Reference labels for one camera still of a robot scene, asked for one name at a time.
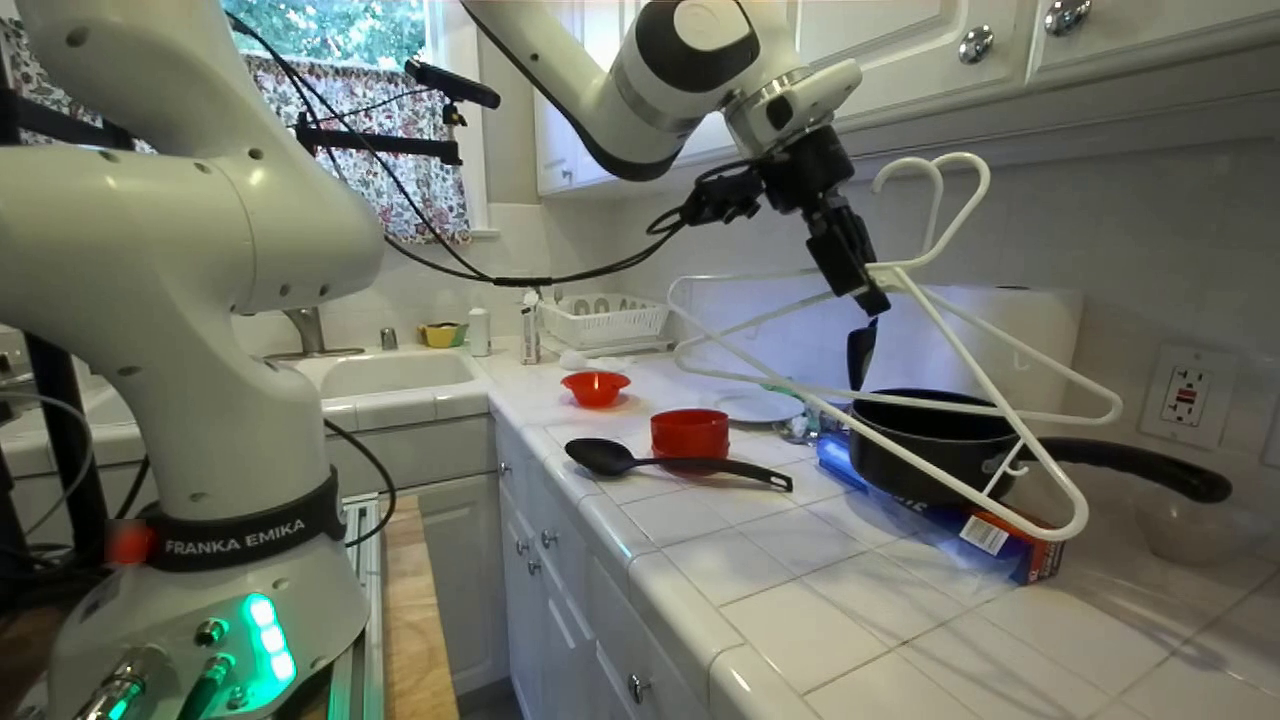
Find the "wire hanger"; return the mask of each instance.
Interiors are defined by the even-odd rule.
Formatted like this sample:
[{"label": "wire hanger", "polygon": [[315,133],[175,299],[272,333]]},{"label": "wire hanger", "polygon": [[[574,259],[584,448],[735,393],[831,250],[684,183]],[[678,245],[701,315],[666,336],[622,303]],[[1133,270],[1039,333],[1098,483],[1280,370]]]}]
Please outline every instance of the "wire hanger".
[{"label": "wire hanger", "polygon": [[[972,186],[972,195],[962,205],[962,213],[953,215],[953,222],[948,222],[945,233],[936,233],[942,205],[945,205],[945,167],[972,167],[972,173],[977,173],[977,186]],[[966,228],[966,219],[968,219],[968,215],[982,209],[982,201],[989,195],[989,186],[993,186],[993,167],[989,167],[982,154],[972,154],[972,151],[945,151],[945,154],[936,154],[936,161],[899,154],[899,161],[893,161],[893,165],[883,165],[883,167],[875,173],[875,183],[871,183],[871,186],[883,193],[887,174],[895,174],[895,173],[925,173],[928,183],[933,183],[925,250],[912,254],[912,259],[875,259],[875,262],[869,262],[869,270],[871,270],[871,280],[875,280],[880,287],[903,291],[903,294],[912,294],[912,299],[925,309],[928,322],[948,341],[948,346],[962,354],[962,364],[966,364],[968,374],[982,382],[982,393],[986,393],[986,398],[989,398],[993,409],[948,402],[948,398],[915,398],[915,396],[887,396],[887,393],[852,393],[852,389],[810,389],[810,382],[783,378],[781,370],[773,370],[768,364],[762,364],[754,351],[746,351],[741,345],[731,345],[731,336],[741,336],[746,329],[762,329],[762,322],[781,320],[781,315],[788,315],[788,313],[802,313],[802,309],[813,309],[813,303],[822,303],[822,299],[831,299],[830,291],[802,294],[802,299],[793,299],[793,303],[783,303],[783,309],[773,309],[773,313],[735,320],[735,322],[727,322],[727,329],[707,329],[707,322],[704,322],[694,309],[684,309],[684,299],[680,299],[694,284],[765,280],[765,277],[818,277],[813,269],[806,269],[806,270],[725,270],[725,277],[684,277],[684,280],[672,280],[672,284],[670,284],[670,309],[696,333],[696,336],[689,336],[689,341],[678,345],[678,369],[696,370],[696,374],[748,378],[748,382],[765,382],[765,389],[788,393],[788,396],[806,398],[810,409],[818,409],[822,417],[830,417],[831,425],[840,425],[844,433],[855,433],[855,434],[880,443],[880,448],[893,451],[895,458],[912,462],[915,473],[933,476],[936,483],[953,489],[956,495],[982,504],[986,511],[993,511],[993,515],[1004,520],[1008,526],[1017,526],[1017,533],[1026,533],[1026,534],[1038,534],[1038,540],[1051,540],[1051,545],[1072,540],[1072,534],[1082,534],[1085,523],[1088,523],[1088,499],[1085,499],[1085,491],[1072,483],[1072,476],[1058,462],[1058,455],[1038,438],[1038,433],[1027,427],[1027,421],[1038,421],[1038,425],[1112,425],[1112,421],[1120,417],[1124,398],[1120,398],[1112,389],[1082,374],[1078,369],[1070,369],[1070,364],[1051,358],[1047,351],[1017,341],[1011,333],[1004,333],[1004,329],[998,329],[998,322],[989,322],[989,320],[982,320],[982,315],[972,315],[972,313],[942,299],[936,291],[928,291],[928,287],[920,287],[920,284],[912,280],[912,270],[928,269],[933,259],[942,259],[942,254],[953,248],[953,240],[956,240],[956,233]],[[1070,382],[1085,389],[1085,393],[1098,396],[1106,409],[1100,409],[1098,417],[1020,411],[1020,409],[1011,409],[1008,396],[998,389],[998,378],[982,369],[982,358],[972,354],[972,346],[956,336],[956,329],[953,329],[948,315],[956,315],[956,320],[966,320],[968,329],[977,329],[977,333],[986,333],[986,336],[993,336],[993,341],[1026,351],[1031,364],[1039,364],[1045,370],[1058,370],[1058,374],[1066,374]],[[741,364],[748,364],[755,374],[748,374],[748,370],[725,370],[725,369],[704,369],[704,364],[689,358],[689,351],[694,351],[696,345],[715,345],[715,346],[725,346],[727,354],[735,354]],[[972,483],[966,483],[962,476],[953,476],[948,468],[936,468],[933,458],[925,458],[925,455],[915,455],[912,448],[895,443],[893,434],[875,433],[875,427],[864,425],[861,417],[836,409],[831,396],[840,396],[840,398],[871,398],[871,402],[903,402],[903,409],[968,411],[968,417],[1004,417],[1008,427],[1017,433],[1017,443],[1011,443],[1011,451],[999,458],[999,468],[989,476],[989,483],[986,483],[986,489],[972,489]],[[1070,515],[1066,523],[1038,523],[1038,520],[1020,515],[1020,511],[1011,511],[1011,509],[1004,509],[1004,504],[998,504],[998,499],[989,495],[989,491],[998,489],[998,479],[1011,468],[1011,458],[1017,458],[1026,448],[1039,458],[1039,468],[1047,473],[1047,479],[1066,491],[1066,499],[1070,499],[1070,509],[1072,509],[1072,515]]]}]

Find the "black spoon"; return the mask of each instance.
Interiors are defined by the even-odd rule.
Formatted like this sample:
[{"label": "black spoon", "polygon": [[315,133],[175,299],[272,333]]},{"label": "black spoon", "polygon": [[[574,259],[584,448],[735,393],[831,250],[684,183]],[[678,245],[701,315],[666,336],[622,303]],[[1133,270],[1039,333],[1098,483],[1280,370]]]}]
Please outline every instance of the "black spoon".
[{"label": "black spoon", "polygon": [[629,476],[635,462],[666,462],[672,473],[735,473],[793,491],[793,476],[725,455],[632,455],[629,443],[605,434],[570,438],[566,451],[595,476]]}]

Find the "kitchen counter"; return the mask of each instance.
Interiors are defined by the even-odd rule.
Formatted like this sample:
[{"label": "kitchen counter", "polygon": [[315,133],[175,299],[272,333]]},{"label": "kitchen counter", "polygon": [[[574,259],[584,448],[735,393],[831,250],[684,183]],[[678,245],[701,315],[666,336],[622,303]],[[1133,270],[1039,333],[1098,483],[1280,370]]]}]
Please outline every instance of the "kitchen counter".
[{"label": "kitchen counter", "polygon": [[[383,575],[390,720],[457,720],[433,556],[416,495],[404,495],[383,526]],[[12,704],[43,669],[58,622],[59,609],[33,609],[16,622],[0,627],[0,714],[12,714]],[[308,686],[297,704],[302,720],[323,720],[323,682]]]},{"label": "kitchen counter", "polygon": [[1020,588],[773,433],[735,427],[731,455],[793,473],[793,495],[656,468],[595,483],[566,438],[611,434],[645,455],[653,411],[725,402],[727,389],[670,354],[623,358],[632,389],[610,411],[570,402],[556,364],[477,369],[715,714],[1280,714],[1280,545],[1170,563],[1133,523],[1133,476],[1072,473],[1091,523],[1060,575]]}]

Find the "bottle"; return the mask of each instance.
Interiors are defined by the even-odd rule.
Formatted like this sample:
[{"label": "bottle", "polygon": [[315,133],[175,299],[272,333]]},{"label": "bottle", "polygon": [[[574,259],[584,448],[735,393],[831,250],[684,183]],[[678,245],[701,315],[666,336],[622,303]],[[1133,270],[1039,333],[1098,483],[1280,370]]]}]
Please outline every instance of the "bottle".
[{"label": "bottle", "polygon": [[540,303],[535,291],[524,291],[524,303],[520,303],[520,336],[524,336],[520,358],[524,364],[540,364],[540,354],[543,354],[535,303]]},{"label": "bottle", "polygon": [[469,354],[490,354],[494,333],[490,333],[490,309],[469,309]]}]

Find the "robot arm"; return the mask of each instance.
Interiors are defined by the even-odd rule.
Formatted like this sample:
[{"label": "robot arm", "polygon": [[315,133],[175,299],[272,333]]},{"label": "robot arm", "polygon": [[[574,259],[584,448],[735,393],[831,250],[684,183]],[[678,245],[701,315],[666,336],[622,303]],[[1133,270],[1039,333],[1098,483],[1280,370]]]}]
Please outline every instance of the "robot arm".
[{"label": "robot arm", "polygon": [[725,112],[731,138],[754,161],[748,183],[762,183],[777,213],[806,215],[810,250],[831,291],[852,291],[869,315],[887,309],[864,269],[875,259],[871,240],[836,193],[852,165],[831,112],[861,82],[861,66],[802,66],[788,4],[645,4],[611,66],[600,66],[540,0],[463,0],[463,9],[611,174],[666,174],[689,133],[707,112]]}]

